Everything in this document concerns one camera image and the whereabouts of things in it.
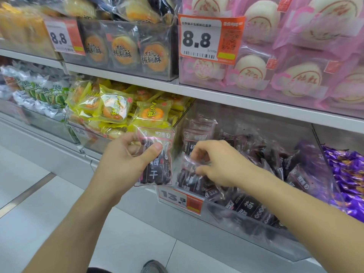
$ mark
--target shoe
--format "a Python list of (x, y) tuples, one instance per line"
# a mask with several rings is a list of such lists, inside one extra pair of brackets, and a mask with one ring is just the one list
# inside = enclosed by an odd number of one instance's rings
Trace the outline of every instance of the shoe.
[(140, 273), (168, 273), (168, 271), (159, 261), (151, 260), (144, 264)]

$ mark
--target supermarket aisle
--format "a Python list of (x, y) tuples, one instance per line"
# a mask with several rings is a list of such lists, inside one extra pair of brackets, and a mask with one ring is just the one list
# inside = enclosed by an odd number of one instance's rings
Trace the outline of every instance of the supermarket aisle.
[[(0, 208), (49, 172), (0, 147)], [(82, 189), (55, 177), (1, 217), (0, 264), (20, 273), (81, 195)], [(90, 266), (113, 273), (140, 272), (156, 259), (170, 273), (238, 271), (176, 241), (150, 225), (113, 208), (101, 232)]]

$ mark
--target right hand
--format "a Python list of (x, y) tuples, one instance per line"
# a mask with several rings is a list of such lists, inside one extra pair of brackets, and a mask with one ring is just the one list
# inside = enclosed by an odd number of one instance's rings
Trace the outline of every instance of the right hand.
[(239, 187), (249, 191), (249, 183), (259, 180), (264, 169), (254, 165), (236, 149), (223, 140), (197, 142), (191, 159), (211, 161), (209, 166), (199, 166), (196, 174), (207, 175), (217, 184), (225, 187)]

